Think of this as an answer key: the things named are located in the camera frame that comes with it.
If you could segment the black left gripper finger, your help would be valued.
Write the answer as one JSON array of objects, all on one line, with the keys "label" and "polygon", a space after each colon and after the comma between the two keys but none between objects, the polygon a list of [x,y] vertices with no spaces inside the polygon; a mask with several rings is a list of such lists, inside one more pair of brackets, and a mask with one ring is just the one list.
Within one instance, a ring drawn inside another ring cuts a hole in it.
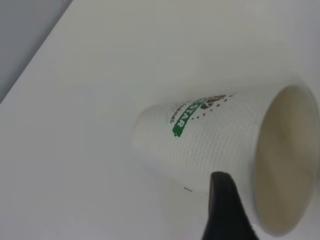
[{"label": "black left gripper finger", "polygon": [[230,174],[210,175],[208,219],[203,240],[257,240]]}]

